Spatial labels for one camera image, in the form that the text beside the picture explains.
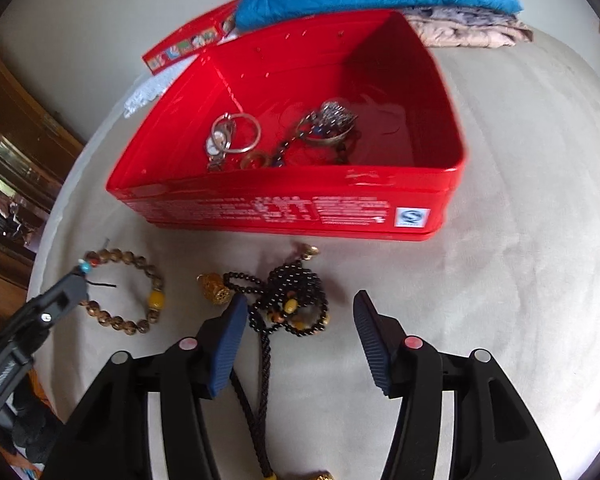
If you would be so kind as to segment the brown wooden cabinet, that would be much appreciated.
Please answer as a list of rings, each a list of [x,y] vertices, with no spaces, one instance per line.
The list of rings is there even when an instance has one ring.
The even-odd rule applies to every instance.
[[[82,150],[0,58],[0,328],[26,301],[46,221]]]

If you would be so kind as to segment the black cord gold pendant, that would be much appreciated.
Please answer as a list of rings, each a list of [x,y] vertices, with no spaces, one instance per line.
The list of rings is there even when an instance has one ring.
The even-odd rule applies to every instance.
[[[266,420],[268,419],[268,394],[270,393],[272,349],[269,334],[260,333],[258,336],[259,375],[258,375],[258,405],[252,408],[247,398],[245,388],[233,368],[230,371],[230,384],[245,416],[254,455],[258,462],[260,474],[263,479],[279,479],[268,456],[266,445]]]

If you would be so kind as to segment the thin silver ring bangle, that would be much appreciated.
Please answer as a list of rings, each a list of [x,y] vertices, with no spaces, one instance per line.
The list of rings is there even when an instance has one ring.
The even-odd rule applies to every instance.
[[[220,117],[232,118],[235,122],[232,146],[227,155],[247,154],[258,146],[262,139],[262,127],[257,118],[247,113],[225,113]]]

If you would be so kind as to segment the red tin box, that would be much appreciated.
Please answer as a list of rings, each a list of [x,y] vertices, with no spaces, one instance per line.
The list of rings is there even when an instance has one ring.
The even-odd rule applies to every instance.
[[[334,146],[296,136],[312,112],[358,116]],[[262,139],[208,171],[216,118],[247,113]],[[424,240],[460,183],[460,124],[402,14],[300,18],[203,50],[149,112],[107,191],[155,226]]]

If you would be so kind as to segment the folded floral cloth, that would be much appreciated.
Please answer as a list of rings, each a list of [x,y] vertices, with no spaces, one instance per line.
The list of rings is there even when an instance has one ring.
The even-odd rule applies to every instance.
[[[515,14],[473,6],[412,6],[404,18],[428,48],[515,47],[533,41]]]

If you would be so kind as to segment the white lace cloth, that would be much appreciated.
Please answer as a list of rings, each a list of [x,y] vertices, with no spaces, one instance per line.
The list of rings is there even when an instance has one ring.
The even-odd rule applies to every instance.
[[[129,118],[141,108],[161,98],[188,66],[187,61],[178,63],[142,82],[125,100],[123,117]]]

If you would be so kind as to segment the silver metal watch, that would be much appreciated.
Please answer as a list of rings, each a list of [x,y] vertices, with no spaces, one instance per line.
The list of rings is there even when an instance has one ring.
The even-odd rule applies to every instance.
[[[235,122],[232,118],[220,117],[211,127],[206,140],[208,171],[218,171],[232,146],[235,132]]]

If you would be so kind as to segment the red tin lid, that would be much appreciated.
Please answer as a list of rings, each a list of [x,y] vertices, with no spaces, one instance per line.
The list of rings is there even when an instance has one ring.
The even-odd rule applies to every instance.
[[[240,0],[232,0],[187,22],[150,48],[142,60],[153,75],[200,50],[217,44],[235,29],[235,13]]]

